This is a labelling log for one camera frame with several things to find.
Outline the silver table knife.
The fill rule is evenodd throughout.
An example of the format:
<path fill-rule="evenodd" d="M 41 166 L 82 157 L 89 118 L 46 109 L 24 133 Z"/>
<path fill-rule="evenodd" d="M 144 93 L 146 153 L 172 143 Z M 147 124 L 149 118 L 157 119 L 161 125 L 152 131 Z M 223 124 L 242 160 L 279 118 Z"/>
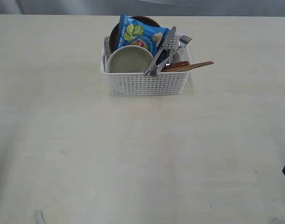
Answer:
<path fill-rule="evenodd" d="M 177 28 L 172 27 L 171 30 L 168 32 L 166 35 L 164 42 L 160 45 L 160 47 L 157 50 L 157 53 L 153 57 L 153 60 L 150 62 L 149 66 L 147 67 L 146 71 L 144 72 L 144 76 L 148 76 L 150 71 L 155 67 L 156 62 L 161 55 L 162 51 L 165 49 L 165 47 L 173 40 L 175 33 L 176 33 Z"/>

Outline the pale green ceramic bowl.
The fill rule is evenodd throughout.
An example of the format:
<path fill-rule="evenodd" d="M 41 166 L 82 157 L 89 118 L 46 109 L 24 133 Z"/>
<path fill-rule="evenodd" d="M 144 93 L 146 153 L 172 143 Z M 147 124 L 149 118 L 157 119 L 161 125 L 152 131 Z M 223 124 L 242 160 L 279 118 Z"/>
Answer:
<path fill-rule="evenodd" d="M 143 47 L 129 45 L 115 50 L 105 64 L 106 73 L 144 73 L 152 54 Z"/>

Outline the silver fork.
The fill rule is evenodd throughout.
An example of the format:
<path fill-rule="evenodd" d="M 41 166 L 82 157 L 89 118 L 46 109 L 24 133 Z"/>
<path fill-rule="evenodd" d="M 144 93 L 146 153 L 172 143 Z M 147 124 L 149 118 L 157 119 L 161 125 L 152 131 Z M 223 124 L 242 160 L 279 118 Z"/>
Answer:
<path fill-rule="evenodd" d="M 186 36 L 186 35 L 182 35 L 179 38 L 179 46 L 176 50 L 172 51 L 169 56 L 162 61 L 160 64 L 156 65 L 153 69 L 151 69 L 149 75 L 152 77 L 156 77 L 158 76 L 158 74 L 162 71 L 162 69 L 164 68 L 164 66 L 167 64 L 167 62 L 169 62 L 169 60 L 171 58 L 173 58 L 173 56 L 180 50 L 182 50 L 182 48 L 186 47 L 189 42 L 192 40 L 193 38 Z"/>

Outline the white perforated plastic basket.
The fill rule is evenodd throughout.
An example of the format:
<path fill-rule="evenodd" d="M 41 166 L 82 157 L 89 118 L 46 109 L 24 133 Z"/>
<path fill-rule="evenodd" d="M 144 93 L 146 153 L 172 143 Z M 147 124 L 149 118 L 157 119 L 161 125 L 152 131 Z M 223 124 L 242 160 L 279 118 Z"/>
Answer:
<path fill-rule="evenodd" d="M 109 94 L 112 96 L 159 96 L 182 93 L 190 71 L 162 72 L 156 77 L 142 73 L 107 73 L 106 53 L 109 52 L 109 36 L 105 36 L 102 46 L 101 72 L 106 77 Z"/>

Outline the brown wooden spoon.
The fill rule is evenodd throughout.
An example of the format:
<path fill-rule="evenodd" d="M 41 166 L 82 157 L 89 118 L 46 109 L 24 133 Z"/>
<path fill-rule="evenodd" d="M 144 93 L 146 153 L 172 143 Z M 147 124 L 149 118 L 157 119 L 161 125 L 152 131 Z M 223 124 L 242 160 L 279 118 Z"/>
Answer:
<path fill-rule="evenodd" d="M 172 63 L 172 64 L 170 64 L 168 66 L 165 66 L 163 68 L 163 70 L 172 69 L 172 68 L 178 68 L 178 67 L 185 66 L 185 65 L 189 65 L 189 62 L 188 61 L 182 61 L 182 62 L 178 62 L 178 63 Z"/>

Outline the lower wooden chopstick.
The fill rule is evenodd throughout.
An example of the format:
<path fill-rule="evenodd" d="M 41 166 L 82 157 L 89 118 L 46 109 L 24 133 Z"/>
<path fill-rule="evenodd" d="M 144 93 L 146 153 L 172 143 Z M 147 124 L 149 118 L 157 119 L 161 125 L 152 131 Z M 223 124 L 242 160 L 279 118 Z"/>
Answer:
<path fill-rule="evenodd" d="M 162 70 L 162 72 L 172 72 L 172 71 L 182 72 L 182 71 L 188 71 L 188 70 L 192 70 L 192 69 L 196 69 L 196 68 L 200 68 L 200 67 L 204 67 L 204 66 L 208 66 L 208 65 L 213 65 L 213 64 L 214 63 L 212 61 L 203 62 L 203 63 L 196 63 L 196 64 L 192 64 L 192 65 L 181 66 L 178 68 Z"/>

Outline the wooden chopstick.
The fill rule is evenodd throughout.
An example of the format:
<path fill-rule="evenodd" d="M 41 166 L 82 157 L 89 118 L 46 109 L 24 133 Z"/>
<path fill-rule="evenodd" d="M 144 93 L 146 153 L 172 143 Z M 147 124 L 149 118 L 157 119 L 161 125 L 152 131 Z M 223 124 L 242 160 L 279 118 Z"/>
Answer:
<path fill-rule="evenodd" d="M 164 68 L 162 71 L 163 72 L 170 72 L 170 71 L 186 71 L 186 70 L 191 70 L 194 68 L 199 68 L 207 65 L 212 65 L 214 64 L 212 61 L 207 61 L 207 62 L 202 62 L 202 63 L 195 63 L 195 64 L 189 64 L 189 65 L 181 65 L 181 66 L 167 66 Z"/>
<path fill-rule="evenodd" d="M 213 65 L 213 64 L 214 63 L 212 61 L 203 62 L 203 63 L 196 63 L 196 64 L 192 64 L 192 65 L 181 66 L 178 68 L 162 70 L 162 72 L 172 72 L 172 71 L 182 72 L 182 71 L 188 71 L 188 70 L 192 70 L 192 69 L 196 69 L 196 68 L 200 68 L 200 67 L 204 67 L 204 66 L 208 66 L 208 65 Z"/>

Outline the upper wooden chopstick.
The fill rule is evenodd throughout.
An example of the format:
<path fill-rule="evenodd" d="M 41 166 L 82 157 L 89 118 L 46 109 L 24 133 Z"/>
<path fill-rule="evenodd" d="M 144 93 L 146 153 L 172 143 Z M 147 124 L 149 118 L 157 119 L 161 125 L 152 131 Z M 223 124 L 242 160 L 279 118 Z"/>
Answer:
<path fill-rule="evenodd" d="M 189 65 L 181 65 L 181 66 L 167 66 L 164 68 L 162 71 L 163 72 L 170 72 L 170 71 L 186 71 L 186 70 L 191 70 L 194 68 L 199 68 L 207 65 L 212 65 L 214 64 L 212 61 L 207 61 L 207 62 L 202 62 L 202 63 L 195 63 L 195 64 L 189 64 Z"/>

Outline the blue chips bag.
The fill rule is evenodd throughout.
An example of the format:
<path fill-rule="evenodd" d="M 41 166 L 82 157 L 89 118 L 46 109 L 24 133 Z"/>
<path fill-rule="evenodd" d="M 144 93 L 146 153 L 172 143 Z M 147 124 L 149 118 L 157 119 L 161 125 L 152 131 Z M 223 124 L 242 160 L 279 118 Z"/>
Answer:
<path fill-rule="evenodd" d="M 122 14 L 119 20 L 115 50 L 128 45 L 137 45 L 148 50 L 153 56 L 170 29 L 150 26 Z"/>

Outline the dark brown round plate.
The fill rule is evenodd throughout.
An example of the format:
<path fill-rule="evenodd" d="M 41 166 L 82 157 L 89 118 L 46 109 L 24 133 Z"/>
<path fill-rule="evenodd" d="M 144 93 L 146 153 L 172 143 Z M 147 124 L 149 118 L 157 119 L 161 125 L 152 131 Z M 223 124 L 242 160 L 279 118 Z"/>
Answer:
<path fill-rule="evenodd" d="M 161 27 L 157 22 L 155 22 L 154 20 L 148 17 L 145 17 L 145 16 L 131 16 L 131 17 L 147 25 Z M 118 26 L 119 26 L 119 23 L 114 27 L 114 29 L 112 30 L 110 34 L 109 47 L 110 47 L 111 53 L 115 51 L 115 44 L 116 44 L 117 36 L 118 36 Z"/>

